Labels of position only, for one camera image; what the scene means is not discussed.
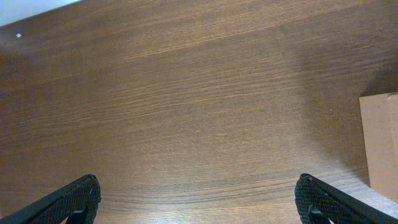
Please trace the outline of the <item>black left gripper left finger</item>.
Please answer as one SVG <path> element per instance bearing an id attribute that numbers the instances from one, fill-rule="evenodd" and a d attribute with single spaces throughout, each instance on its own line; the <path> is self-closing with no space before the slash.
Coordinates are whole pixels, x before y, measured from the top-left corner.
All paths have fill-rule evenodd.
<path id="1" fill-rule="evenodd" d="M 2 218 L 1 223 L 93 224 L 100 201 L 98 179 L 93 174 L 87 174 Z"/>

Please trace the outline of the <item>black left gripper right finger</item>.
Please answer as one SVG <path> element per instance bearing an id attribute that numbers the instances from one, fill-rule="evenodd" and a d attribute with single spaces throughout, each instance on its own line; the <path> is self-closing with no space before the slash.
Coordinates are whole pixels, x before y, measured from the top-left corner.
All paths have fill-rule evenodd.
<path id="1" fill-rule="evenodd" d="M 295 186 L 295 204 L 304 224 L 397 224 L 385 214 L 322 180 L 301 174 Z"/>

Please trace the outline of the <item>brown cardboard box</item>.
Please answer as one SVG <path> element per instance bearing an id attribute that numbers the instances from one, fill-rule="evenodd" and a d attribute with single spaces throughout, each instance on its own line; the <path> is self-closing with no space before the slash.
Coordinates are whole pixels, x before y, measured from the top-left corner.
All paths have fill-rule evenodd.
<path id="1" fill-rule="evenodd" d="M 397 202 L 397 93 L 359 99 L 370 186 Z"/>

